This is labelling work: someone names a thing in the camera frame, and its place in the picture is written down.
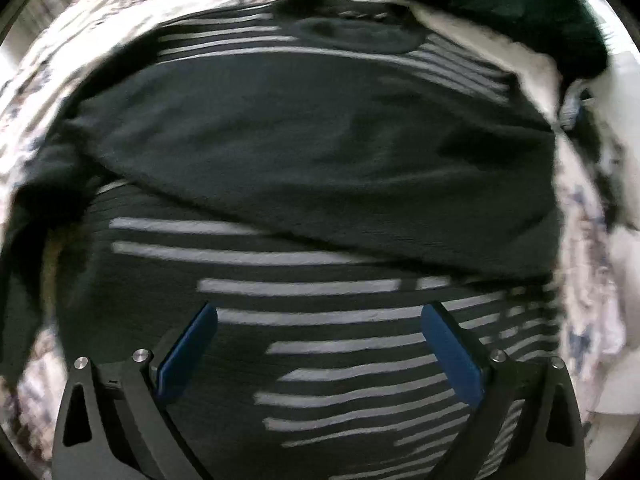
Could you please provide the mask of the black grey-striped sweater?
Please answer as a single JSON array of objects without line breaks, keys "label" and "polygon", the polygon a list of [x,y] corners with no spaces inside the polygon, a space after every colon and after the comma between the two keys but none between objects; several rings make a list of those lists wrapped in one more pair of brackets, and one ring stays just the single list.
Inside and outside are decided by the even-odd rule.
[{"label": "black grey-striped sweater", "polygon": [[555,136],[512,74],[403,6],[278,0],[179,18],[69,96],[14,195],[1,371],[42,320],[126,359],[204,306],[169,408],[217,479],[423,479],[469,415],[422,336],[439,301],[549,351]]}]

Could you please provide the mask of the beige and navy clothes pile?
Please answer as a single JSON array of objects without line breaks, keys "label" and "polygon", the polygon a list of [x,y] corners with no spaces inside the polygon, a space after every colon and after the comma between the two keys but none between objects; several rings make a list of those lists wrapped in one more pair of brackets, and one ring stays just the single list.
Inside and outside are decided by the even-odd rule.
[{"label": "beige and navy clothes pile", "polygon": [[591,109],[592,93],[584,80],[569,84],[562,97],[559,122],[562,130],[587,162],[600,162],[603,140]]}]

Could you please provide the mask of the white bed headboard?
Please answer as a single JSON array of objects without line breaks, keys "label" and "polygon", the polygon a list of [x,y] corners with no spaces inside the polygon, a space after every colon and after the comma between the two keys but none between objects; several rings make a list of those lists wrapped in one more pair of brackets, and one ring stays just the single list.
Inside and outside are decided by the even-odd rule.
[{"label": "white bed headboard", "polygon": [[639,55],[610,55],[608,69],[590,87],[594,114],[617,158],[617,200],[620,221],[639,229]]}]

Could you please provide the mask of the floral bed blanket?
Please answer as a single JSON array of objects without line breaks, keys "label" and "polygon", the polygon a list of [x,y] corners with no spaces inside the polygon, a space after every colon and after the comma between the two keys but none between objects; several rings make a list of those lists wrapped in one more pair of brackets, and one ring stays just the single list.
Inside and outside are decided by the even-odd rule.
[{"label": "floral bed blanket", "polygon": [[[14,81],[1,92],[1,259],[6,247],[14,195],[26,177],[56,114],[103,62],[157,27],[179,18],[235,6],[256,6],[278,0],[76,0],[36,41]],[[555,330],[554,346],[546,352],[514,356],[528,362],[561,359],[570,375],[580,422],[602,359],[620,351],[625,327],[618,305],[608,244],[616,216],[608,181],[596,174],[596,164],[580,156],[560,126],[558,114],[566,81],[549,55],[538,53],[500,32],[412,0],[348,0],[403,6],[424,27],[472,52],[477,58],[512,74],[523,96],[546,118],[555,136],[552,188],[560,215],[555,265],[544,281],[544,296]],[[52,474],[53,445],[68,373],[79,356],[67,359],[58,333],[54,307],[56,266],[61,245],[44,252],[43,314],[22,374],[9,382],[11,410],[21,428],[21,441],[43,452]]]}]

